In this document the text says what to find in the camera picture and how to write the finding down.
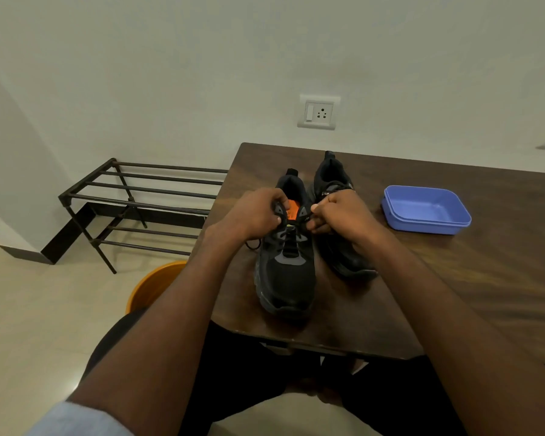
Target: black pants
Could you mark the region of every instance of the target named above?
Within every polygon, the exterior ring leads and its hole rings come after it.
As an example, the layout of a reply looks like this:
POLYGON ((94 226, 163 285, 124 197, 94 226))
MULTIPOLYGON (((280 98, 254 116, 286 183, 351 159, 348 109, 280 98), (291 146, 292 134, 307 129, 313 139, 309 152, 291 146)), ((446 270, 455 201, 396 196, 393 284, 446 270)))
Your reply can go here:
MULTIPOLYGON (((109 330, 83 378, 144 312, 124 316, 109 330)), ((319 361, 313 352, 277 355, 253 338, 211 322, 180 435, 205 435, 212 422, 279 396, 290 381, 311 375, 336 390, 347 410, 384 436, 466 434, 426 356, 407 361, 376 357, 355 375, 341 364, 342 358, 327 357, 322 366, 319 361)))

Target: light blue sleeve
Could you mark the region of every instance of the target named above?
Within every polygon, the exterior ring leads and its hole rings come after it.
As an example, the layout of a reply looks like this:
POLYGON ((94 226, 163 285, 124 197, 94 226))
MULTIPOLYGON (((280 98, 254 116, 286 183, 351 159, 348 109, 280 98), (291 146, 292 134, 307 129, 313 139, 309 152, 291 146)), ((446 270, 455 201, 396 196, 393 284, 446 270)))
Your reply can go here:
POLYGON ((134 436, 104 411, 59 402, 26 436, 134 436))

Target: hand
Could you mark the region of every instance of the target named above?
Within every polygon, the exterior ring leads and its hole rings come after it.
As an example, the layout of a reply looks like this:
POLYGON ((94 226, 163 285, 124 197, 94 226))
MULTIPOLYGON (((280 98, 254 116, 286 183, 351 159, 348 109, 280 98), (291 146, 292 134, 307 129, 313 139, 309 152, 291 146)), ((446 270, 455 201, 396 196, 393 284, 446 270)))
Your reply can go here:
POLYGON ((307 229, 313 234, 326 234, 332 229, 355 245, 382 226, 354 190, 329 194, 319 204, 311 205, 313 215, 307 229))
POLYGON ((289 200, 280 188, 246 191, 220 223, 242 242, 262 238, 281 223, 272 209, 276 200, 289 209, 289 200))

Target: forearm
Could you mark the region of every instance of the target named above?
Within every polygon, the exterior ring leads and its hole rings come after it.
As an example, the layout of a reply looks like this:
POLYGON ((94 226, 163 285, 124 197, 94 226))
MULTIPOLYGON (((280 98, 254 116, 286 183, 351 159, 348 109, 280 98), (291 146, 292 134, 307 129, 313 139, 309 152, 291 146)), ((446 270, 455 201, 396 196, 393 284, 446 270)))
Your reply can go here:
POLYGON ((220 284, 242 244, 215 231, 69 401, 108 412, 138 436, 177 434, 220 284))
POLYGON ((471 434, 545 434, 545 366, 480 318, 383 227, 362 248, 471 434))

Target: orange shoe tongue label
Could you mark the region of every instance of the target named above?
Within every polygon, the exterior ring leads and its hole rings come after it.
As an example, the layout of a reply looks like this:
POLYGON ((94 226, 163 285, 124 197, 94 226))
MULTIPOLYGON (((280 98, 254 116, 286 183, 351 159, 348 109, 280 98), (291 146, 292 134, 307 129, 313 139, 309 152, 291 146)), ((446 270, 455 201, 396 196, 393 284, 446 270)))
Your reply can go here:
POLYGON ((297 220, 297 214, 299 213, 299 203, 294 200, 289 200, 289 209, 286 211, 286 218, 289 220, 297 220))

